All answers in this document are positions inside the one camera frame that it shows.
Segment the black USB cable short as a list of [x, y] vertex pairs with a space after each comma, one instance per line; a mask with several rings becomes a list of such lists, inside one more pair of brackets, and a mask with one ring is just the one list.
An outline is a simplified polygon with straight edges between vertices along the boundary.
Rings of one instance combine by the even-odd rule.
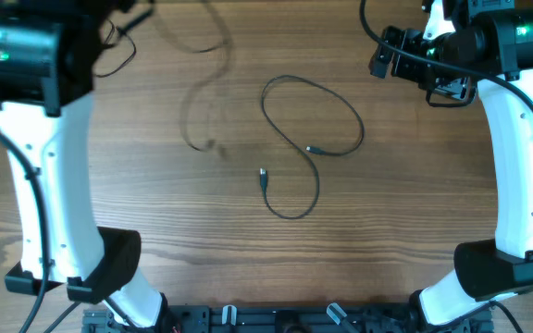
[[230, 71], [232, 56], [234, 53], [234, 42], [231, 37], [228, 25], [221, 17], [217, 9], [212, 5], [212, 3], [209, 0], [200, 0], [199, 3], [203, 5], [206, 12], [209, 14], [213, 23], [217, 27], [217, 31], [220, 36], [220, 41], [214, 45], [208, 46], [206, 48], [193, 48], [188, 44], [181, 42], [177, 35], [167, 27], [167, 24], [164, 20], [162, 20], [160, 15], [157, 15], [153, 19], [153, 24], [156, 31], [166, 43], [186, 55], [206, 55], [216, 51], [220, 51], [225, 57], [221, 65], [214, 72], [206, 76], [204, 79], [194, 83], [194, 85], [186, 92], [185, 97], [180, 103], [179, 126], [181, 138], [184, 140], [186, 145], [192, 148], [194, 151], [207, 153], [215, 147], [216, 141], [214, 139], [207, 139], [203, 144], [196, 144], [193, 142], [189, 133], [188, 126], [190, 120], [191, 106], [196, 98], [196, 95], [203, 88], [208, 86], [210, 83], [220, 80]]

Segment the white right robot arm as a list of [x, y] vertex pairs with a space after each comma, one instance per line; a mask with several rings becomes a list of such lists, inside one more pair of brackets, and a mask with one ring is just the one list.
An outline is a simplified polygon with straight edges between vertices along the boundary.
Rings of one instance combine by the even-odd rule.
[[439, 332], [533, 291], [533, 7], [512, 1], [426, 1], [423, 31], [373, 33], [370, 72], [415, 82], [458, 108], [479, 99], [498, 192], [489, 240], [458, 245], [452, 271], [411, 298], [411, 327]]

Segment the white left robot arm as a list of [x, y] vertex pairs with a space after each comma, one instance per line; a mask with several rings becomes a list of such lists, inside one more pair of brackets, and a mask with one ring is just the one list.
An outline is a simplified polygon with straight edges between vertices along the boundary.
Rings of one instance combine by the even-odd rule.
[[93, 217], [88, 130], [93, 67], [110, 48], [100, 30], [131, 2], [0, 1], [0, 143], [13, 175], [22, 228], [7, 290], [42, 302], [65, 286], [70, 300], [104, 303], [127, 332], [169, 332], [165, 295], [139, 268], [141, 236]]

